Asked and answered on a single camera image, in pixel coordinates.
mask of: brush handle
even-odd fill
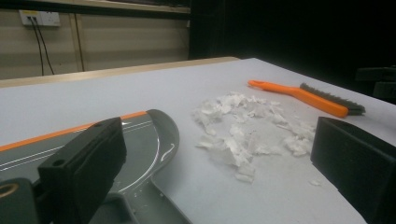
[[[248,84],[253,87],[261,88],[265,91],[274,91],[278,93],[291,95],[308,105],[312,105],[313,107],[322,110],[326,113],[329,113],[331,115],[334,115],[338,118],[344,118],[348,112],[348,109],[343,105],[336,104],[332,101],[326,100],[324,98],[316,96],[315,94],[309,91],[304,91],[297,87],[287,87],[287,86],[277,85],[271,82],[263,82],[257,80],[250,80]]]

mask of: brush bristles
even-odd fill
[[[351,102],[347,99],[343,99],[341,97],[331,95],[328,92],[319,91],[313,87],[306,85],[305,83],[301,84],[300,89],[309,91],[309,92],[315,94],[316,96],[320,96],[321,98],[324,98],[328,101],[332,101],[338,105],[345,106],[348,109],[348,115],[361,115],[362,113],[366,112],[364,106],[362,106],[362,105],[358,105],[358,104]]]

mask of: orange brush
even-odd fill
[[[250,80],[248,84],[253,87],[261,88],[265,91],[274,91],[294,96],[295,98],[303,101],[308,105],[312,105],[319,110],[322,110],[339,118],[344,118],[346,115],[361,115],[364,112],[364,107],[361,105],[357,105],[347,100],[342,100],[339,97],[330,95],[329,93],[323,93],[317,90],[313,90],[305,84],[302,84],[301,86],[305,90],[298,87],[286,87],[271,82],[263,82],[257,80]],[[334,101],[330,99],[325,99],[324,97],[336,99],[338,102],[335,103]]]

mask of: wall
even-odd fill
[[[194,0],[190,58],[258,58],[372,95],[374,82],[356,71],[396,64],[393,9],[385,0]]]
[[[55,74],[77,72],[77,59],[68,14],[60,14],[60,27],[42,27]],[[46,61],[45,75],[50,74]],[[0,10],[0,79],[41,76],[35,31],[21,24],[17,10]]]
[[[65,13],[60,19],[60,27],[40,27],[56,75],[187,60],[186,21]],[[39,57],[33,28],[21,24],[18,10],[0,9],[0,79],[41,76]]]

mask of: dark background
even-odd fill
[[[396,64],[395,22],[381,0],[192,0],[189,57],[258,58],[372,95],[356,70]]]

